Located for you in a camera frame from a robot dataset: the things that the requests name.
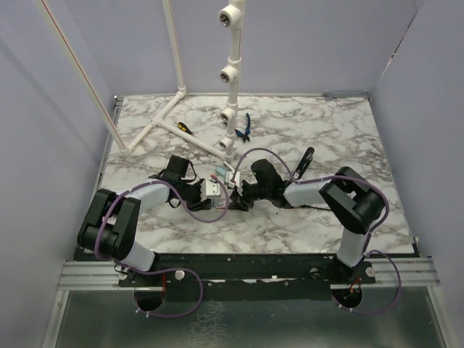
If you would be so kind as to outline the black stapler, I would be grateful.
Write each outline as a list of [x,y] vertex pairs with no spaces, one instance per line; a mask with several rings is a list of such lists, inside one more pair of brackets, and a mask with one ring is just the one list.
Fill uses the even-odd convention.
[[315,149],[311,146],[306,149],[301,160],[299,161],[299,164],[297,165],[297,168],[295,169],[293,173],[293,179],[299,180],[302,178],[307,168],[309,167],[310,163],[312,162],[314,152],[315,152]]

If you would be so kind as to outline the white pvc pipe frame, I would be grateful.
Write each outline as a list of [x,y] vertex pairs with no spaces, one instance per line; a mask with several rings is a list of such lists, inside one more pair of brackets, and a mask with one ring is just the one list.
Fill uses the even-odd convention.
[[86,93],[123,154],[111,94],[216,92],[206,66],[225,45],[215,32],[245,1],[37,1]]

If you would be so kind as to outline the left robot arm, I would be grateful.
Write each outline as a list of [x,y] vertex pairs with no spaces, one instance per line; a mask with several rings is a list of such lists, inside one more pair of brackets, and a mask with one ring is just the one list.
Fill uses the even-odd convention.
[[172,204],[177,199],[188,211],[208,210],[211,200],[205,190],[210,184],[203,178],[186,177],[192,168],[190,160],[171,156],[167,167],[151,175],[134,189],[117,193],[99,189],[91,201],[77,237],[77,244],[102,259],[118,261],[135,268],[141,284],[158,282],[160,256],[136,241],[136,229],[141,213],[159,204]]

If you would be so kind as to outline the red white staple box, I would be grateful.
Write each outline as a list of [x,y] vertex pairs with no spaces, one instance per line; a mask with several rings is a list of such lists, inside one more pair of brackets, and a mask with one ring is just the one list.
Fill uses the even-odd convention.
[[228,206],[228,203],[226,199],[222,199],[222,198],[211,199],[212,208],[223,210],[223,209],[226,209],[227,206]]

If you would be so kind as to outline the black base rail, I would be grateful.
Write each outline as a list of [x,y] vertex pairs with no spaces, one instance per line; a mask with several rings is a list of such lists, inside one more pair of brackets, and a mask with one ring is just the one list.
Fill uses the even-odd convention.
[[165,292],[171,302],[330,300],[333,289],[376,282],[372,263],[354,268],[334,254],[161,254],[164,275],[128,271],[123,289]]

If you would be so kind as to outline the orange handled screwdriver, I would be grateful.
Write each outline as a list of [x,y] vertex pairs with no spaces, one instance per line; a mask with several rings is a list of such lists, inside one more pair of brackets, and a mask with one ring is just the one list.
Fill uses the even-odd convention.
[[312,210],[321,210],[321,211],[331,211],[330,208],[327,207],[317,207],[314,205],[303,204],[301,206],[295,207],[295,209],[312,209]]

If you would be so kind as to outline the yellow black screwdriver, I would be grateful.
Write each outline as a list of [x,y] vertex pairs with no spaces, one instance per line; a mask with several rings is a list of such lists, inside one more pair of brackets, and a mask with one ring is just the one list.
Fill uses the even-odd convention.
[[185,123],[182,123],[182,122],[178,122],[177,123],[177,126],[178,128],[183,131],[184,133],[187,133],[189,134],[190,136],[194,136],[194,133],[190,130],[190,128],[185,124]]

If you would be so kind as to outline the aluminium frame rail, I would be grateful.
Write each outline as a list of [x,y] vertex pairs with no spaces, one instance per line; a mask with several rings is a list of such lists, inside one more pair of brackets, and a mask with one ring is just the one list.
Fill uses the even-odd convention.
[[78,257],[83,261],[65,261],[62,264],[57,291],[54,296],[49,321],[43,337],[42,347],[55,347],[59,342],[59,333],[63,319],[70,303],[69,296],[73,291],[110,291],[116,290],[118,280],[116,272],[109,262],[100,262],[78,250]]

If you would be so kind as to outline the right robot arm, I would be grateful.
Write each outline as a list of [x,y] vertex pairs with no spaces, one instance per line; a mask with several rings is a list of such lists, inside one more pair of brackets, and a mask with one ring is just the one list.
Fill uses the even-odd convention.
[[389,214],[388,200],[379,189],[350,167],[306,183],[285,181],[266,159],[254,162],[251,171],[256,182],[243,180],[236,185],[230,195],[230,210],[247,212],[260,200],[280,209],[327,204],[343,228],[333,265],[334,278],[340,283],[350,283],[358,277],[370,233]]

